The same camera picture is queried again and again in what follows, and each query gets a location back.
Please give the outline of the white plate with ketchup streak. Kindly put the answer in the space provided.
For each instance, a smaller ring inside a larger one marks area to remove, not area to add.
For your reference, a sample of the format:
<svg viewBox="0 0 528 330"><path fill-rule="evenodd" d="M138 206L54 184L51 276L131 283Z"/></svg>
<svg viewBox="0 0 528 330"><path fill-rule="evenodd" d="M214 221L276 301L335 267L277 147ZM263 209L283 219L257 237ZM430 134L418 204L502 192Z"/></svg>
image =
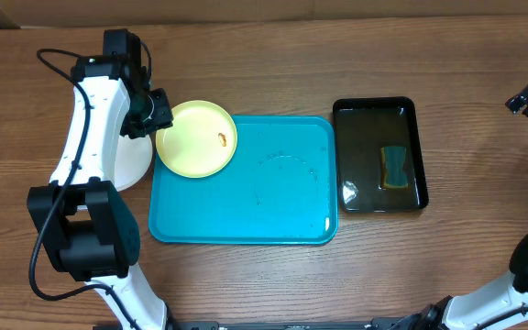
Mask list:
<svg viewBox="0 0 528 330"><path fill-rule="evenodd" d="M119 137L115 158L115 188L121 192L139 182L153 159L153 145L149 136Z"/></svg>

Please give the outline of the yellow plate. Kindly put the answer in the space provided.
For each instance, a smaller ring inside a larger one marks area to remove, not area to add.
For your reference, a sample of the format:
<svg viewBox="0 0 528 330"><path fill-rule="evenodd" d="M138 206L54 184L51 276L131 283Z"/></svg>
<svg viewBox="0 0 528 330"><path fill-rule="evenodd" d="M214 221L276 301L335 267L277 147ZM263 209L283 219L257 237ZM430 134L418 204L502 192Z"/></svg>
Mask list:
<svg viewBox="0 0 528 330"><path fill-rule="evenodd" d="M221 106L193 100L172 108L172 126L156 133L164 165L186 178L204 178L222 170L237 148L237 127Z"/></svg>

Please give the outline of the green yellow sponge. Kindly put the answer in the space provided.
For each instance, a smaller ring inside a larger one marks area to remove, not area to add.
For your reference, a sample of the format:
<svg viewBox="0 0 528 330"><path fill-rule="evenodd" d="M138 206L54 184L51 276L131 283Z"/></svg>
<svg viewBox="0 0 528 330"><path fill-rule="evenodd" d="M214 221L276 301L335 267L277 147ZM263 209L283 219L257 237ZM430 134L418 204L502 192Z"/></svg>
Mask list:
<svg viewBox="0 0 528 330"><path fill-rule="evenodd" d="M381 189L404 189L408 187L405 161L405 147L387 146L380 149Z"/></svg>

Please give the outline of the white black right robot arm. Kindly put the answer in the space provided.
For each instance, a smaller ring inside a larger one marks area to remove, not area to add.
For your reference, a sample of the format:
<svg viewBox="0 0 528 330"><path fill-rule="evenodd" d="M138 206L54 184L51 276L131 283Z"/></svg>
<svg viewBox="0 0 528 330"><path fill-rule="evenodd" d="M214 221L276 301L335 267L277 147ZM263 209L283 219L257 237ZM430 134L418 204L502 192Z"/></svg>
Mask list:
<svg viewBox="0 0 528 330"><path fill-rule="evenodd" d="M506 102L528 118L528 84ZM420 313L388 320L375 318L371 329L506 329L528 321L528 234L514 249L509 270L472 293L448 296Z"/></svg>

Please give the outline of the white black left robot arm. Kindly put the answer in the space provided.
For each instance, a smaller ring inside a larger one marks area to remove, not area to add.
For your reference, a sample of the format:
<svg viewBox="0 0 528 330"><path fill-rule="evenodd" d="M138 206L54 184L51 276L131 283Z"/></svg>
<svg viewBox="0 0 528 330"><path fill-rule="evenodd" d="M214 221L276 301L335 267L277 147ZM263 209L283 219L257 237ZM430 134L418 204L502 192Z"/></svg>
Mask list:
<svg viewBox="0 0 528 330"><path fill-rule="evenodd" d="M95 291L124 329L172 329L167 304L138 264L138 223L114 185L119 139L171 125L166 95L150 88L151 67L137 50L79 55L62 76L73 86L74 110L48 185L27 196L38 231L30 288L52 302Z"/></svg>

